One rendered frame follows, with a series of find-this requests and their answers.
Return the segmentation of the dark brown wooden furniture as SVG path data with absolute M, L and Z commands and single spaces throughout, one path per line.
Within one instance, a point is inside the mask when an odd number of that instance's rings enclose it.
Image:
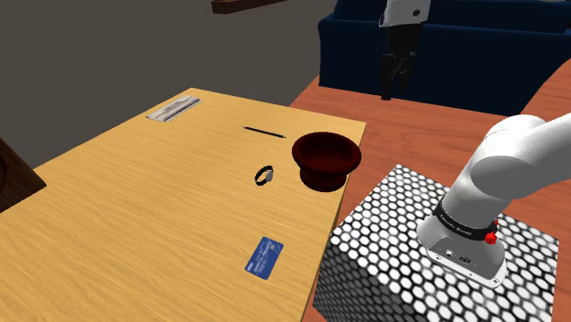
M 47 186 L 0 137 L 0 213 Z

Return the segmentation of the light wooden table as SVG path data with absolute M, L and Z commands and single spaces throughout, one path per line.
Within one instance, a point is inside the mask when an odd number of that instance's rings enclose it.
M 0 213 L 0 322 L 301 322 L 343 194 L 307 188 L 291 149 L 365 125 L 189 95 L 171 122 L 141 113 L 43 164 L 47 186 Z M 244 270 L 263 237 L 284 244 L 267 280 Z

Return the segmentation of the black white patterned robot stand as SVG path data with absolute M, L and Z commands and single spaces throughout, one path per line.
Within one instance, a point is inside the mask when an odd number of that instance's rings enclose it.
M 447 190 L 398 165 L 331 233 L 313 300 L 327 322 L 552 322 L 551 235 L 501 214 L 507 275 L 495 289 L 429 260 L 416 226 Z

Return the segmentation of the brown wooden shelf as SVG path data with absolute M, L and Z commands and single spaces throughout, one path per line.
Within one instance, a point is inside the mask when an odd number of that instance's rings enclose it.
M 284 1 L 286 0 L 211 0 L 210 4 L 214 14 L 227 15 Z

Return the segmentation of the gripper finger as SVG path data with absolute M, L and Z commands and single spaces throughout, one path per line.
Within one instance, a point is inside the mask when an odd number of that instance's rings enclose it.
M 400 59 L 398 65 L 398 93 L 404 95 L 406 93 L 409 80 L 412 78 L 415 71 L 416 53 L 411 51 L 406 57 Z
M 382 56 L 379 80 L 380 80 L 380 96 L 381 99 L 384 101 L 390 101 L 392 99 L 394 64 L 395 64 L 394 54 L 387 53 Z

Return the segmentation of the black pen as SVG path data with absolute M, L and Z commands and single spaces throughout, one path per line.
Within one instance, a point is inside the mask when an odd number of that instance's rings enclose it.
M 265 131 L 262 129 L 253 128 L 251 126 L 243 126 L 242 128 L 245 130 L 248 130 L 248 131 L 259 133 L 259 134 L 266 134 L 266 135 L 270 135 L 270 136 L 278 137 L 278 138 L 286 138 L 286 136 L 284 136 L 283 134 L 277 134 L 277 133 Z

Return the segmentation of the dark blue sofa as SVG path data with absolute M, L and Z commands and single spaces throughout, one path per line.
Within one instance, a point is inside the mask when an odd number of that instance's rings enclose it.
M 380 96 L 387 1 L 338 0 L 319 22 L 320 85 Z M 407 14 L 422 32 L 404 95 L 395 56 L 392 98 L 512 116 L 571 59 L 571 0 L 431 0 Z

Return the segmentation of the black wristwatch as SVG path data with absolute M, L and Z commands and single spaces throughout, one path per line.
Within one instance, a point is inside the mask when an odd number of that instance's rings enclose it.
M 257 186 L 263 186 L 273 180 L 274 169 L 272 166 L 264 166 L 257 171 L 254 176 L 254 182 Z

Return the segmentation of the flat silver remote control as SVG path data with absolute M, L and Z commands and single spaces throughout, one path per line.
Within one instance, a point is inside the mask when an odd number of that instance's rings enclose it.
M 201 102 L 201 99 L 195 96 L 183 95 L 175 99 L 173 102 L 159 108 L 158 110 L 146 116 L 149 120 L 154 120 L 162 123 L 171 122 L 180 114 L 192 108 Z

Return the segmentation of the dark red bowl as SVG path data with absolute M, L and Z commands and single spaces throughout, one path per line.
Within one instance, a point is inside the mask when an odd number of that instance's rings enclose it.
M 331 132 L 315 132 L 299 137 L 292 157 L 300 168 L 300 178 L 318 192 L 342 188 L 347 176 L 361 163 L 361 150 L 349 138 Z

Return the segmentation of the blue card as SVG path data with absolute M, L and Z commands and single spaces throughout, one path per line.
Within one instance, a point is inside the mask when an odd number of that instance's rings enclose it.
M 244 270 L 261 279 L 267 280 L 275 267 L 284 244 L 263 237 L 255 248 L 251 258 L 245 265 Z

